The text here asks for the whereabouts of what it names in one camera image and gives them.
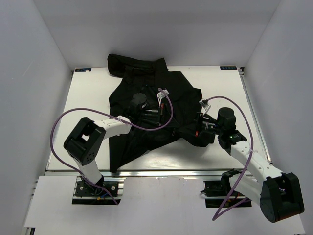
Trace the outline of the black zip jacket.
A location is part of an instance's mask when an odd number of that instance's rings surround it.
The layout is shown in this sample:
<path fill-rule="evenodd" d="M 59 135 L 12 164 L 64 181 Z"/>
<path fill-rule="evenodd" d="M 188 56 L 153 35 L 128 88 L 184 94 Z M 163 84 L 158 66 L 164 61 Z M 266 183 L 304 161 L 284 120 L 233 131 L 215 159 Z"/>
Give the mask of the black zip jacket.
<path fill-rule="evenodd" d="M 193 87 L 182 72 L 168 71 L 165 59 L 145 61 L 109 54 L 107 61 L 110 75 L 122 79 L 109 97 L 110 115 L 125 117 L 133 95 L 137 93 L 147 97 L 148 110 L 158 109 L 157 93 L 160 88 L 167 90 L 170 98 L 169 101 L 163 99 L 166 108 L 163 122 L 170 121 L 165 128 L 153 131 L 157 127 L 154 121 L 132 118 L 131 122 L 142 130 L 133 127 L 128 134 L 109 139 L 110 172 L 116 173 L 118 168 L 147 151 L 180 138 L 196 147 L 207 147 L 214 142 L 213 134 L 195 133 L 194 120 L 201 111 L 201 89 Z"/>

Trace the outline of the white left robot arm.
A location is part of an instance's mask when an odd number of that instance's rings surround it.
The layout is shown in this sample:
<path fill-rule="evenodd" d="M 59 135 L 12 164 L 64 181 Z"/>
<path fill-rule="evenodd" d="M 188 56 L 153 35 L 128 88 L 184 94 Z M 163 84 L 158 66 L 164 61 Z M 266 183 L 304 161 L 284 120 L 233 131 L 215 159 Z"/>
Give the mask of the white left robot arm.
<path fill-rule="evenodd" d="M 87 190 L 92 195 L 99 195 L 103 191 L 103 176 L 100 173 L 96 156 L 103 140 L 115 136 L 126 135 L 132 128 L 142 131 L 158 131 L 166 127 L 165 124 L 156 123 L 155 128 L 144 128 L 135 124 L 135 121 L 142 120 L 143 112 L 148 106 L 146 95 L 136 93 L 133 95 L 125 116 L 109 117 L 105 120 L 94 121 L 88 117 L 79 120 L 72 132 L 64 142 L 64 149 L 78 165 L 78 172 L 83 181 L 87 183 Z"/>

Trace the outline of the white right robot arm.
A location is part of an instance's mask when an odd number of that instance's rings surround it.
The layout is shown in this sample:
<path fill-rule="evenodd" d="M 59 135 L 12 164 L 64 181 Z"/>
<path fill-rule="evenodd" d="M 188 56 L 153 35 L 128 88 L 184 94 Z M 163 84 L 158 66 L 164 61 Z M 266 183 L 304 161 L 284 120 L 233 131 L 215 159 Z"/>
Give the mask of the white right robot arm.
<path fill-rule="evenodd" d="M 195 121 L 196 137 L 217 135 L 220 147 L 253 176 L 249 178 L 238 169 L 229 170 L 222 174 L 219 183 L 206 187 L 203 194 L 212 197 L 238 192 L 245 196 L 246 201 L 259 205 L 271 223 L 304 212 L 298 177 L 294 173 L 284 173 L 253 151 L 252 144 L 236 129 L 236 117 L 231 108 L 220 108 L 216 119 L 198 113 Z"/>

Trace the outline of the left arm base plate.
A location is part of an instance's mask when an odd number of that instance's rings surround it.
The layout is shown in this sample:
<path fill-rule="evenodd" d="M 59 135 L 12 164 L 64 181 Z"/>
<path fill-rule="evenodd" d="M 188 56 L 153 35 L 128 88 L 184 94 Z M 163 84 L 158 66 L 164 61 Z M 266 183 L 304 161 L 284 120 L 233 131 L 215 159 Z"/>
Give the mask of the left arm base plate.
<path fill-rule="evenodd" d="M 124 180 L 125 179 L 123 178 L 104 178 L 102 187 L 111 194 L 111 196 L 115 199 L 116 204 L 105 190 L 91 186 L 83 179 L 77 177 L 72 197 L 72 204 L 116 206 L 120 203 L 123 195 Z"/>

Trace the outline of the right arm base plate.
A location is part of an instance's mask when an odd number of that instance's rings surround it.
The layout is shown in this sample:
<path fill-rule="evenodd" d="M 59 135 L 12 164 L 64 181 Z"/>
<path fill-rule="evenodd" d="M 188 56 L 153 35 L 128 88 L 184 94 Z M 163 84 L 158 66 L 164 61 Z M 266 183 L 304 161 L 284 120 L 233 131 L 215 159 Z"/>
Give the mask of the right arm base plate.
<path fill-rule="evenodd" d="M 220 180 L 209 180 L 204 181 L 204 189 L 200 191 L 200 194 L 205 196 L 206 208 L 218 208 L 220 203 L 223 202 L 224 198 L 229 193 L 231 186 L 229 178 L 231 176 L 239 176 L 241 171 L 232 169 L 222 174 Z M 243 194 L 233 191 L 230 198 L 226 201 L 224 208 L 229 208 L 244 199 Z M 249 208 L 252 207 L 251 201 L 246 200 L 245 202 L 236 206 L 237 208 Z"/>

